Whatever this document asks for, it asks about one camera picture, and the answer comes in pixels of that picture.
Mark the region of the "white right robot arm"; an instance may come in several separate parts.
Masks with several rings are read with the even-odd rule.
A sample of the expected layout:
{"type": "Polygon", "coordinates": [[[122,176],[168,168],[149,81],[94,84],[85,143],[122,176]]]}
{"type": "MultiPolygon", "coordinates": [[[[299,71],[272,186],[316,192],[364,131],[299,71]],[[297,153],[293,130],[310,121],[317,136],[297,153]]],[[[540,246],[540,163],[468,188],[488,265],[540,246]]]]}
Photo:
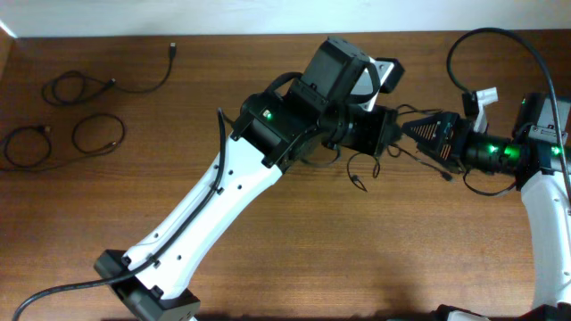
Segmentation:
{"type": "Polygon", "coordinates": [[[473,170],[515,178],[532,235],[534,302],[524,320],[570,318],[570,200],[565,173],[570,151],[557,144],[550,98],[525,95],[510,138],[491,136],[485,118],[464,119],[443,112],[403,124],[420,152],[447,171],[467,176],[473,170]]]}

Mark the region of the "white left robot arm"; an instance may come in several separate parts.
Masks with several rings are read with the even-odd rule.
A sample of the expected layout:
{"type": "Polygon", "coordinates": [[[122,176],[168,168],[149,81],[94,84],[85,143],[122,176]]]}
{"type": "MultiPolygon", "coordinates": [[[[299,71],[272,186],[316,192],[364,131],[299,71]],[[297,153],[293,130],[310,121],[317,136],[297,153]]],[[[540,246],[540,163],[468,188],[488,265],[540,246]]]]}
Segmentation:
{"type": "Polygon", "coordinates": [[[287,72],[249,96],[219,154],[178,206],[126,251],[107,250],[95,271],[140,320],[190,320],[189,291],[203,257],[236,217],[317,145],[378,157],[400,137],[397,113],[376,103],[398,84],[394,58],[373,58],[329,37],[302,72],[287,72]]]}

